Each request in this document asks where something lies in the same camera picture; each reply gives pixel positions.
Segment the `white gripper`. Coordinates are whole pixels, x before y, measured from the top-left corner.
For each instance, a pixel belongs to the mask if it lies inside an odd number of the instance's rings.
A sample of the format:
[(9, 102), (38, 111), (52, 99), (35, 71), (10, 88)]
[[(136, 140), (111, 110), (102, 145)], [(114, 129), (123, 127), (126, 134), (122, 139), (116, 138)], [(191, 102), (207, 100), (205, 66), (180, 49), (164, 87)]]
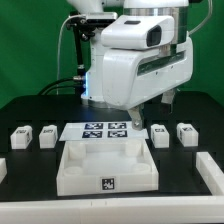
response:
[(183, 55), (181, 59), (160, 65), (152, 71), (149, 66), (159, 54), (158, 48), (147, 51), (110, 49), (105, 53), (102, 65), (103, 98), (113, 108), (129, 109), (133, 129), (142, 130), (144, 127), (141, 103), (162, 93), (162, 109), (166, 113), (172, 112), (176, 94), (172, 88), (187, 82), (193, 73), (192, 40), (187, 38), (177, 46), (177, 51)]

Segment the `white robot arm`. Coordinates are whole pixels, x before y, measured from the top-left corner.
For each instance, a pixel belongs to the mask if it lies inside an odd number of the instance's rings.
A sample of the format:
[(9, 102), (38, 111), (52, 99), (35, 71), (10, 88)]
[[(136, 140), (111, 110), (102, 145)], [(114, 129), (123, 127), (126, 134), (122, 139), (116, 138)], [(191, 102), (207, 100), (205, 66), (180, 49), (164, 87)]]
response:
[(90, 38), (91, 67), (82, 100), (125, 110), (144, 127), (143, 104), (158, 96), (171, 103), (175, 88), (193, 73), (187, 31), (189, 0), (67, 0)]

